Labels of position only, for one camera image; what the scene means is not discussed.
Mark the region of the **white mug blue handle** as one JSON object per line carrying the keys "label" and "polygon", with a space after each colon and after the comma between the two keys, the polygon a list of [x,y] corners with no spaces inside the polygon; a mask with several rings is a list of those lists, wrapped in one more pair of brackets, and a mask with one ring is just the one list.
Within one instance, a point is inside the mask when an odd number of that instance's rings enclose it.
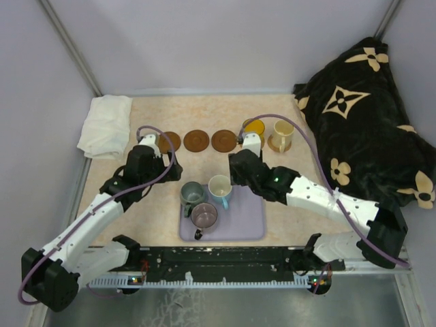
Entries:
{"label": "white mug blue handle", "polygon": [[224,175],[216,175],[208,182],[208,191],[212,200],[221,205],[225,210],[229,209],[230,198],[232,197],[231,180]]}

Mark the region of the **light woven coaster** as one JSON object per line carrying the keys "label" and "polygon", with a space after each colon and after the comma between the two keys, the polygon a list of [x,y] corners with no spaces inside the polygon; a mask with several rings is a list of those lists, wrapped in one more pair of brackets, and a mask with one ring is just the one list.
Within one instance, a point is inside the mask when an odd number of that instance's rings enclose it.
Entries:
{"label": "light woven coaster", "polygon": [[268,146],[270,147],[271,150],[273,150],[276,153],[284,153],[284,152],[287,152],[291,149],[292,142],[290,142],[285,148],[281,149],[280,147],[277,147],[273,144],[273,136],[270,135],[268,137]]}

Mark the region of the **yellow mug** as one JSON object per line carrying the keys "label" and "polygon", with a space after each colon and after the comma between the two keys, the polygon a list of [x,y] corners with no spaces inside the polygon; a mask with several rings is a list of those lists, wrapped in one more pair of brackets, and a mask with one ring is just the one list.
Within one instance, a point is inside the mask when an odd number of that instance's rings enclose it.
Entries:
{"label": "yellow mug", "polygon": [[265,142],[264,140],[265,124],[263,123],[263,121],[260,119],[256,119],[249,122],[249,119],[247,119],[246,121],[244,121],[243,127],[244,127],[244,132],[246,133],[253,132],[260,137],[261,147],[263,148]]}

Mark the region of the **cream mug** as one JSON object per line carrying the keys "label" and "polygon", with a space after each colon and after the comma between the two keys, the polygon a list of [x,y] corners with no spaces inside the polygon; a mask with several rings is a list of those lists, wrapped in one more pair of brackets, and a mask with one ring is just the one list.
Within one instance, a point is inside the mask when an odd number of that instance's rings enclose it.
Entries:
{"label": "cream mug", "polygon": [[278,120],[274,124],[273,144],[281,149],[285,148],[290,142],[294,133],[294,126],[285,120]]}

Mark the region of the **brown wooden coaster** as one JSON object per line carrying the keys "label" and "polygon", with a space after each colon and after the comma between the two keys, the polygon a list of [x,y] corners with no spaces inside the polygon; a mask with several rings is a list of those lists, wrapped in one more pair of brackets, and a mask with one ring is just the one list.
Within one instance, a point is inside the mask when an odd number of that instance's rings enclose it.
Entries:
{"label": "brown wooden coaster", "polygon": [[183,138],[183,144],[188,151],[199,153],[209,146],[209,137],[203,130],[191,130]]}

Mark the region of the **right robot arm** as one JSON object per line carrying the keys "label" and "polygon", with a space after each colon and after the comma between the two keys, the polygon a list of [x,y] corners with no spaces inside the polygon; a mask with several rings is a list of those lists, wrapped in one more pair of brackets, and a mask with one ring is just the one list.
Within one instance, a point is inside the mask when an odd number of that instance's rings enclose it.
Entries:
{"label": "right robot arm", "polygon": [[399,257],[408,227],[396,204],[351,197],[310,181],[290,168],[270,168],[261,155],[248,149],[230,154],[228,160],[232,184],[247,186],[268,202],[304,208],[333,221],[345,221],[357,234],[356,246],[367,261],[387,269],[409,267]]}

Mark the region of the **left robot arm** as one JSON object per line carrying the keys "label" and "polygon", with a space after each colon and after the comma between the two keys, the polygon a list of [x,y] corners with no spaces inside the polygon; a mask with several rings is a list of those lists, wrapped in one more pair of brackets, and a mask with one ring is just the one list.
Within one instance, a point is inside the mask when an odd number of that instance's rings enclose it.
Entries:
{"label": "left robot arm", "polygon": [[27,306],[42,303],[60,312],[99,276],[113,269],[139,267],[140,243],[128,236],[118,235],[92,253],[87,250],[114,220],[144,198],[145,189],[181,179],[183,169],[174,150],[167,156],[170,162],[166,166],[157,146],[135,145],[126,164],[102,185],[79,218],[40,250],[27,249],[21,257],[18,301]]}

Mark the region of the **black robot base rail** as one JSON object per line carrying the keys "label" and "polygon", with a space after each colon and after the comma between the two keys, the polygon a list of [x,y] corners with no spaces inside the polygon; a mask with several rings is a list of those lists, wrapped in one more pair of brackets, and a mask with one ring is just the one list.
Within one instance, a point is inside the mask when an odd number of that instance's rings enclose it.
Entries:
{"label": "black robot base rail", "polygon": [[141,248],[113,272],[144,273],[149,282],[293,281],[294,273],[320,271],[326,263],[302,247],[149,247]]}

